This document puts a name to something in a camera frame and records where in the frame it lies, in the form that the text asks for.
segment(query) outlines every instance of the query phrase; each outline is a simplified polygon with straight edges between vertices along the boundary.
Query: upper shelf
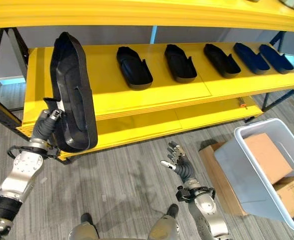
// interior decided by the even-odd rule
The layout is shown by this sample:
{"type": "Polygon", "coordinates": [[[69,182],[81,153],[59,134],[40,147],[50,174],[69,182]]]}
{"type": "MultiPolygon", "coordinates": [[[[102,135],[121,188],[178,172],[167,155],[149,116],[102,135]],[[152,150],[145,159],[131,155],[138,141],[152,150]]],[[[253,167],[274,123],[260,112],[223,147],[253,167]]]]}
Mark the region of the upper shelf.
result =
{"type": "Polygon", "coordinates": [[[197,26],[294,32],[278,0],[2,0],[0,28],[51,25],[197,26]]]}
{"type": "MultiPolygon", "coordinates": [[[[116,59],[120,45],[83,46],[87,59],[90,87],[96,120],[150,113],[236,97],[294,89],[294,70],[282,75],[270,68],[264,75],[255,75],[233,50],[234,43],[215,43],[226,54],[233,54],[241,68],[235,78],[219,75],[204,54],[205,43],[178,43],[192,61],[198,76],[190,83],[177,83],[170,74],[165,58],[167,44],[131,44],[141,59],[146,59],[153,76],[151,87],[131,90],[121,74],[116,59]]],[[[246,43],[258,52],[260,43],[246,43]]],[[[30,50],[23,124],[34,123],[47,106],[44,97],[52,97],[50,61],[53,47],[30,50]]]]}

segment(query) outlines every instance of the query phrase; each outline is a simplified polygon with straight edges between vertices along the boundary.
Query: metal shelf frame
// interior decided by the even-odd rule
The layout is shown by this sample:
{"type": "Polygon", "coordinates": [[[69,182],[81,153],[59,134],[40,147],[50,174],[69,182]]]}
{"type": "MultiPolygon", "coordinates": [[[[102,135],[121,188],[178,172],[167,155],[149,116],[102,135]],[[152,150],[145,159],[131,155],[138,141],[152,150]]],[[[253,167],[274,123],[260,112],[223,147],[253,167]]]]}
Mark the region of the metal shelf frame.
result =
{"type": "MultiPolygon", "coordinates": [[[[283,38],[284,38],[284,35],[285,35],[286,31],[279,31],[276,36],[273,37],[273,39],[269,42],[271,45],[275,45],[277,42],[278,43],[278,47],[277,47],[277,50],[278,52],[281,52],[281,46],[282,46],[282,42],[283,42],[283,38]]],[[[269,95],[270,93],[267,92],[265,94],[265,98],[263,100],[263,103],[262,103],[262,107],[261,107],[261,111],[263,113],[265,113],[266,111],[272,109],[274,106],[277,106],[279,103],[285,101],[287,98],[291,97],[292,95],[294,95],[294,89],[288,91],[287,93],[285,93],[283,96],[281,96],[280,98],[278,98],[277,100],[275,100],[274,102],[272,102],[271,104],[267,105],[267,102],[268,102],[268,98],[269,98],[269,95]]],[[[248,119],[245,119],[245,123],[248,123],[252,120],[254,120],[256,117],[252,116],[248,119]]]]}

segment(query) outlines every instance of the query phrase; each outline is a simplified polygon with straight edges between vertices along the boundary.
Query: gray carpet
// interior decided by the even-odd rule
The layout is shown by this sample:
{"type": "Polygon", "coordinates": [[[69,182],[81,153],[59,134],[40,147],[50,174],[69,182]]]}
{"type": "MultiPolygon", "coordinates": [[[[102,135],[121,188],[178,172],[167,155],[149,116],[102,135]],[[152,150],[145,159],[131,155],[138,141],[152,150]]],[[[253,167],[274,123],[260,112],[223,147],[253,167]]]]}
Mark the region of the gray carpet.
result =
{"type": "MultiPolygon", "coordinates": [[[[282,93],[273,93],[270,101],[282,93]]],[[[261,104],[262,95],[256,96],[261,104]]],[[[257,120],[282,119],[294,134],[294,97],[257,120]]],[[[90,212],[100,237],[146,238],[152,225],[172,203],[176,203],[179,177],[162,167],[169,141],[184,146],[196,168],[198,180],[210,180],[198,149],[204,140],[226,141],[243,121],[144,141],[79,157],[71,165],[47,160],[35,189],[15,219],[9,240],[66,240],[83,212],[90,212]]],[[[23,140],[0,125],[0,183],[12,168],[6,155],[11,145],[23,140]]],[[[181,240],[200,239],[187,204],[178,203],[181,240]]],[[[294,240],[294,231],[276,220],[252,215],[223,214],[235,240],[294,240]]]]}

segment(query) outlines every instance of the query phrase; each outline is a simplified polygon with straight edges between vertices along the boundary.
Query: cardboard box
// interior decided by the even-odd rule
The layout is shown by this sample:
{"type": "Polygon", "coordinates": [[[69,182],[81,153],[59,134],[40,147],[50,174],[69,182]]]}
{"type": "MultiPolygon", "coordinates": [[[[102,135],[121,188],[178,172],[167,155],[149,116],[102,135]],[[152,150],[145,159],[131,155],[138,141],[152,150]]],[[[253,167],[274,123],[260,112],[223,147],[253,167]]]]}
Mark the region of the cardboard box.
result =
{"type": "Polygon", "coordinates": [[[289,215],[294,217],[294,176],[284,177],[273,186],[286,207],[289,215]]]}
{"type": "Polygon", "coordinates": [[[292,171],[290,165],[267,134],[247,137],[245,142],[271,184],[292,171]]]}
{"type": "Polygon", "coordinates": [[[214,151],[222,145],[223,142],[210,145],[199,151],[199,155],[224,211],[233,215],[245,216],[247,213],[242,209],[235,192],[214,156],[214,151]]]}

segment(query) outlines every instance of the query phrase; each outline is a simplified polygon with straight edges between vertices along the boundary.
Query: white plastic bin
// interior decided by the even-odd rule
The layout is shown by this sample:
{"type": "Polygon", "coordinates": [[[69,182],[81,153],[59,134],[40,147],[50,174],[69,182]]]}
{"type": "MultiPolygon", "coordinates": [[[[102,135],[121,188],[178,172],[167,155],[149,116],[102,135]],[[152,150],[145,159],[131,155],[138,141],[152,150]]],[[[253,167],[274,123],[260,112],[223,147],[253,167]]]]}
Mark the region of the white plastic bin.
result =
{"type": "Polygon", "coordinates": [[[294,136],[277,118],[236,128],[234,138],[216,150],[215,156],[247,213],[286,222],[294,230],[294,218],[244,141],[261,133],[270,137],[293,169],[287,177],[294,176],[294,136]]]}

